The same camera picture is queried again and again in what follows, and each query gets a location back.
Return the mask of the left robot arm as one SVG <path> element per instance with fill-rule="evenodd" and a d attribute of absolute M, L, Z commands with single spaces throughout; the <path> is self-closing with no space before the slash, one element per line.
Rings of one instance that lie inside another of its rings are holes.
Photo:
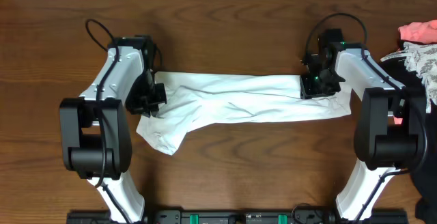
<path fill-rule="evenodd" d="M 67 170 L 94 186 L 107 211 L 71 211 L 67 223 L 147 223 L 144 197 L 129 167 L 132 141 L 127 113 L 157 115 L 167 101 L 165 86 L 154 78 L 159 55 L 151 36 L 116 38 L 92 84 L 59 106 L 61 147 Z"/>

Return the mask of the white t-shirt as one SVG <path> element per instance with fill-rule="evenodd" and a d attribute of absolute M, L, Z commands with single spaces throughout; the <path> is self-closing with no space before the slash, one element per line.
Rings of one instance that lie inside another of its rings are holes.
<path fill-rule="evenodd" d="M 326 120 L 351 114 L 351 88 L 302 99 L 298 75 L 234 75 L 159 72 L 167 95 L 155 116 L 143 116 L 136 132 L 155 150 L 173 155 L 188 132 L 211 124 Z"/>

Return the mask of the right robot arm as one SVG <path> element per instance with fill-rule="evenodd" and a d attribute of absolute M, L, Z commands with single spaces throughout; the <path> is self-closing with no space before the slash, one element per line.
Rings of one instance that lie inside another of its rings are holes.
<path fill-rule="evenodd" d="M 393 220 L 394 214 L 372 216 L 372 207 L 390 179 L 415 172 L 425 162 L 425 93 L 391 77 L 363 44 L 328 42 L 319 48 L 302 60 L 308 72 L 300 78 L 301 98 L 332 96 L 344 83 L 361 101 L 353 139 L 357 161 L 324 222 Z"/>

